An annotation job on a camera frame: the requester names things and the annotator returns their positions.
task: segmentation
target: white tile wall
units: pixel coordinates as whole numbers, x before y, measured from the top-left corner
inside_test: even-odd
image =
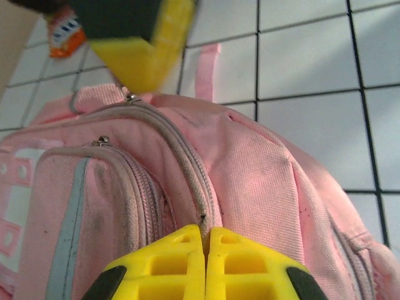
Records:
[[[51,58],[44,72],[44,77],[48,78],[78,71],[86,51],[86,45],[82,45],[70,57]]]
[[[38,80],[42,70],[46,67],[48,60],[49,47],[47,44],[26,49],[9,84],[18,84],[26,81]]]
[[[358,87],[348,17],[260,36],[259,98]]]
[[[383,189],[400,190],[400,87],[366,93]]]
[[[256,14],[257,0],[203,0],[188,44],[255,33]]]
[[[345,0],[261,0],[260,30],[345,13]]]
[[[345,189],[373,189],[358,92],[266,101],[258,120],[321,161]]]
[[[83,65],[83,69],[91,69],[91,68],[96,68],[96,67],[103,67],[104,63],[100,59],[100,57],[94,53],[94,51],[88,46],[87,54],[86,54],[86,59]]]
[[[400,82],[400,5],[354,15],[365,86]]]
[[[346,0],[203,0],[182,76],[177,63],[161,91],[175,93],[182,77],[181,94],[193,96],[200,46],[221,42],[215,102],[249,118],[257,111],[259,122],[320,160],[378,240],[384,236],[373,195],[381,189],[387,236],[399,256],[400,4],[350,4],[352,12]],[[47,65],[45,42],[40,20],[0,103],[0,138],[9,134],[7,129],[27,125],[51,99],[113,81],[87,46]],[[43,81],[43,76],[52,79]],[[27,84],[31,81],[41,82]]]
[[[22,125],[24,113],[36,85],[31,83],[6,89],[0,102],[0,129],[17,128]]]
[[[373,194],[348,194],[354,207],[357,209],[361,219],[372,234],[380,243],[383,243],[381,220],[379,219],[378,200]]]
[[[39,43],[45,43],[48,40],[48,30],[46,21],[40,17],[32,30],[31,36],[26,46],[31,47]]]
[[[374,6],[380,6],[385,4],[395,3],[396,0],[350,0],[351,9],[364,9],[364,8],[372,8]]]
[[[71,75],[40,82],[24,125],[28,126],[47,102],[71,94],[74,80],[75,75]]]

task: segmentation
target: pink strap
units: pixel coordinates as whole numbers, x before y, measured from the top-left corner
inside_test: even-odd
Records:
[[[103,106],[122,101],[124,99],[115,84],[83,87],[75,95],[46,103],[30,125],[76,118],[81,114],[91,113]]]
[[[219,53],[220,44],[211,44],[201,49],[194,83],[195,97],[212,102],[214,99],[214,68]]]

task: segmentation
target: zipper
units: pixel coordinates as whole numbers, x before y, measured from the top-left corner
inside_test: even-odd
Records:
[[[144,168],[129,155],[127,152],[115,148],[110,143],[110,138],[101,136],[98,140],[91,143],[92,147],[102,147],[103,150],[119,156],[129,166],[136,180],[140,192],[140,199],[143,205],[143,213],[146,227],[146,243],[152,242],[161,238],[161,212],[157,203],[158,195],[154,182]]]
[[[175,140],[179,143],[179,147],[184,151],[185,156],[190,160],[191,166],[194,168],[194,171],[196,173],[197,182],[193,183],[193,176],[190,176],[190,174],[188,174],[184,167],[181,166],[185,177],[189,179],[187,180],[189,187],[195,195],[194,200],[200,216],[200,226],[203,229],[206,229],[209,226],[214,226],[215,211],[213,209],[213,206],[210,205],[213,201],[213,192],[209,184],[207,172],[199,162],[199,159],[196,157],[194,151],[192,150],[192,147],[186,141],[186,138],[176,127],[176,125],[163,114],[154,109],[152,106],[138,101],[137,98],[135,98],[133,101],[127,101],[124,103],[112,104],[108,107],[102,107],[98,111],[92,112],[91,114],[82,117],[82,119],[88,120],[92,118],[100,118],[103,115],[108,115],[110,114],[110,112],[107,110],[110,108],[112,108],[113,114],[118,114],[119,118],[126,116],[128,118],[138,119],[144,121],[147,125],[150,125],[154,129],[156,129],[159,133],[161,133],[162,136],[165,130],[168,134],[174,136]],[[207,208],[210,209],[211,216],[207,215]]]

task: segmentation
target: pink backpack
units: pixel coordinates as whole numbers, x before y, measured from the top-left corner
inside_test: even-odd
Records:
[[[110,84],[48,103],[0,144],[0,213],[1,299],[80,299],[112,260],[187,224],[299,261],[328,299],[400,294],[399,263],[328,172],[211,102],[126,102]]]

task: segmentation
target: pink canvas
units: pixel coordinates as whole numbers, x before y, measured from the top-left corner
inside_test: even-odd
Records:
[[[0,267],[0,285],[15,299],[48,293],[83,158],[90,160],[72,299],[108,262],[186,224],[199,224],[205,237],[224,226],[282,252],[311,271],[328,299],[400,293],[392,252],[373,239],[329,173],[283,137],[236,111],[181,96],[145,94],[128,104],[105,85],[71,99],[48,104],[32,126],[0,144],[7,149],[1,161],[13,160],[13,149],[27,141],[63,145],[37,162],[16,278]],[[9,197],[10,188],[0,181],[1,195]]]

